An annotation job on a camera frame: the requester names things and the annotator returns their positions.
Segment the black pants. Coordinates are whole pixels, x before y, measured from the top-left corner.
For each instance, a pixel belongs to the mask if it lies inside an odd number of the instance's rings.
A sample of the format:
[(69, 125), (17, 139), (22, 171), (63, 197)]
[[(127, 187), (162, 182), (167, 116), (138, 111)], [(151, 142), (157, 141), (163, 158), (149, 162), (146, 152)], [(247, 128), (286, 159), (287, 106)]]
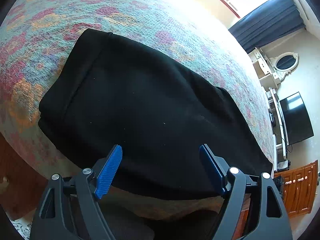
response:
[(245, 174), (272, 170), (225, 89), (113, 33), (82, 33), (39, 111), (41, 131), (79, 168), (92, 167), (121, 146), (112, 184), (140, 196), (215, 196), (200, 161), (203, 144)]

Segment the wooden drawer cabinet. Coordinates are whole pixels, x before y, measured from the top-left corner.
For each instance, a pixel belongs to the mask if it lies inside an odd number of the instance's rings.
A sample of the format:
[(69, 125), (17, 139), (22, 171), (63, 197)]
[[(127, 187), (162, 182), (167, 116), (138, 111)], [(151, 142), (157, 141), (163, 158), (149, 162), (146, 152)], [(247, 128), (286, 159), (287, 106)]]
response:
[(289, 218), (310, 213), (316, 196), (318, 160), (305, 166), (277, 172), (284, 179), (283, 202)]

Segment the white tv stand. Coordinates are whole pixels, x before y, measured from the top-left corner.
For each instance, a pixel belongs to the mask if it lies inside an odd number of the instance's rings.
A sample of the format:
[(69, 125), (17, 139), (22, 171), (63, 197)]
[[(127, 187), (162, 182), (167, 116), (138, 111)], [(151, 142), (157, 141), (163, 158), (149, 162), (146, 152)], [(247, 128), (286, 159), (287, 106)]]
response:
[(274, 173), (278, 173), (290, 168), (291, 163), (287, 156), (289, 152), (289, 140), (283, 110), (276, 90), (269, 87), (266, 92), (266, 98), (268, 100), (268, 112), (273, 131), (273, 171)]

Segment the black flat television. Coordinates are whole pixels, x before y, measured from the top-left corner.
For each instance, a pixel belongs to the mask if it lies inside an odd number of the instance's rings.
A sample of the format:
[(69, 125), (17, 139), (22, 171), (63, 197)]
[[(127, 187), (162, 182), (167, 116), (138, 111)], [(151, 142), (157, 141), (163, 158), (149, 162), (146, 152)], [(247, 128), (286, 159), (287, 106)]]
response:
[(280, 105), (283, 111), (288, 145), (314, 136), (311, 120), (300, 92), (280, 100)]

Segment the white vanity dresser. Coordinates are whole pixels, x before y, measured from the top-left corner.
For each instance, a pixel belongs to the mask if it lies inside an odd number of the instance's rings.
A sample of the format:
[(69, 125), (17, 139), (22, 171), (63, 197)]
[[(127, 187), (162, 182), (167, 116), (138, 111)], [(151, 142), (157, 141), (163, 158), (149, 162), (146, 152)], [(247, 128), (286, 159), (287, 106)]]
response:
[(277, 89), (280, 84), (280, 78), (263, 51), (255, 47), (248, 55), (264, 90), (269, 91), (269, 88)]

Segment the oval white-framed mirror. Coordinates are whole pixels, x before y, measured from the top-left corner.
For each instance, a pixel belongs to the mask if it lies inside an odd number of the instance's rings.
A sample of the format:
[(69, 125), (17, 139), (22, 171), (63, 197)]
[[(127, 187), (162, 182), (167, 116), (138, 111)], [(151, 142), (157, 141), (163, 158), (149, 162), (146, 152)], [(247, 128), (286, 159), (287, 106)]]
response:
[(272, 67), (278, 75), (280, 82), (294, 71), (299, 63), (299, 55), (295, 52), (285, 52), (277, 57), (269, 58)]

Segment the dark blue curtain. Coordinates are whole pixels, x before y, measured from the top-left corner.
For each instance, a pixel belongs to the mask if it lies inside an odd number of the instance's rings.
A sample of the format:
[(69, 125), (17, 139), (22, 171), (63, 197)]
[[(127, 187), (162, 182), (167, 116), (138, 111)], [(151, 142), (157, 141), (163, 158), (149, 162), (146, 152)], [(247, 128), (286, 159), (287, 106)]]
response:
[(304, 27), (293, 0), (269, 0), (236, 22), (229, 32), (250, 53)]

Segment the floral bedspread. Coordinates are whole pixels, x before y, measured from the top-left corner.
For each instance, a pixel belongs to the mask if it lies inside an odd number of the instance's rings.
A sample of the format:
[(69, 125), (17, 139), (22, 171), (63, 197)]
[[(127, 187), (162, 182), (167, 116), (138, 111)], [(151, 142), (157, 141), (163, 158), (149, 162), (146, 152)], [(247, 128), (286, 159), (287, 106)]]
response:
[(1, 25), (1, 133), (46, 178), (78, 168), (38, 127), (39, 103), (85, 29), (157, 49), (231, 95), (273, 164), (265, 91), (228, 29), (194, 0), (16, 0)]

